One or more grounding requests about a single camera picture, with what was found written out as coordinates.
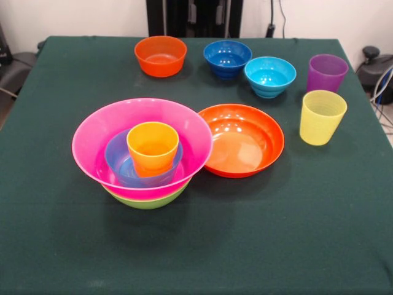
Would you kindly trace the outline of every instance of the blue bowl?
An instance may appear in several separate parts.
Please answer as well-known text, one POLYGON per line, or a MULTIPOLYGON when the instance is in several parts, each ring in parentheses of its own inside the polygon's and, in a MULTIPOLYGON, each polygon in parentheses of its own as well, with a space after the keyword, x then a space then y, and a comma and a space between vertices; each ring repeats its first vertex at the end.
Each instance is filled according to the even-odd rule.
POLYGON ((203 50, 212 72, 223 80, 235 78, 251 59, 251 49, 237 41, 217 41, 203 50))
POLYGON ((277 57, 258 57, 250 60, 244 73, 254 92, 262 98, 274 98, 296 78, 296 69, 288 61, 277 57))
POLYGON ((169 184, 175 175, 176 168, 183 156, 183 147, 179 142, 173 166, 167 172, 153 176, 140 178, 134 169, 133 161, 127 148, 127 133, 125 130, 113 137, 105 149, 105 160, 120 184, 126 187, 156 187, 169 184))

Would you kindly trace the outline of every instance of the pink bowl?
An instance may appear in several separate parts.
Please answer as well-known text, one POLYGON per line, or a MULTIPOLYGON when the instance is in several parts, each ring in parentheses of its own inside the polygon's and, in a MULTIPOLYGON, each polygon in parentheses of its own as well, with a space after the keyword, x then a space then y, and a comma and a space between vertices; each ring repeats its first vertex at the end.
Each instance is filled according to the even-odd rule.
POLYGON ((212 134, 202 117, 182 104, 158 98, 109 104, 88 116, 72 139, 72 154, 79 168, 115 194, 132 200, 153 200, 177 191, 202 169, 211 151, 212 134), (121 186, 105 161, 106 145, 119 132, 146 121, 163 122, 175 128, 183 145, 183 158, 172 182, 165 186, 121 186))

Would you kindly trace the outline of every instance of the orange cup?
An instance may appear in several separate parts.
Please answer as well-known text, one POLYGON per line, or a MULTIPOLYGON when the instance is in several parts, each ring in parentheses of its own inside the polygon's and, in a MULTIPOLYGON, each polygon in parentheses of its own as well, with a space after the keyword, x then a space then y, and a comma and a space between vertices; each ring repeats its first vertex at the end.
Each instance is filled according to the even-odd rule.
POLYGON ((152 177, 172 168, 179 145, 176 130, 161 122, 145 122, 127 134, 127 146, 139 177, 152 177))
POLYGON ((182 69, 187 46, 175 37, 154 36, 139 41, 134 53, 146 74, 164 78, 173 76, 182 69))

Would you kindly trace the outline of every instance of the green bowl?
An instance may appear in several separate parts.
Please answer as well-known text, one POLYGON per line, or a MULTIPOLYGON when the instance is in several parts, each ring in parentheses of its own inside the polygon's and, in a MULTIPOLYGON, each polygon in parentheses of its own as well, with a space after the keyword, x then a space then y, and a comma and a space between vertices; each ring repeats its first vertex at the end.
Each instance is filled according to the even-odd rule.
POLYGON ((161 197, 159 199, 149 200, 149 201, 139 201, 139 200, 126 199, 126 198, 122 197, 121 195, 117 195, 114 192, 111 192, 106 187, 104 187, 104 188, 106 191, 108 191, 108 193, 110 193, 113 196, 113 198, 115 198, 119 202, 122 202, 123 204, 126 204, 127 206, 137 208, 137 209, 149 210, 149 209, 160 208, 160 207, 165 206, 165 205, 169 204, 170 202, 172 202, 184 191, 184 189, 187 187, 187 185, 189 183, 190 183, 190 181, 188 181, 180 189, 178 189, 176 192, 173 192, 170 195, 166 195, 166 196, 161 197))

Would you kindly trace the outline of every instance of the orange plate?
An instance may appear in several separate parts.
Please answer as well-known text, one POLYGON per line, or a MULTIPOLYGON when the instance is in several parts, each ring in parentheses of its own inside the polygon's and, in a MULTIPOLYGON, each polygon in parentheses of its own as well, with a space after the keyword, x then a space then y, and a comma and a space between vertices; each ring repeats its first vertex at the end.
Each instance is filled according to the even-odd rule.
POLYGON ((228 178, 258 173, 278 159, 284 134, 268 114, 243 104, 218 104, 199 112, 213 133, 213 152, 205 167, 228 178))

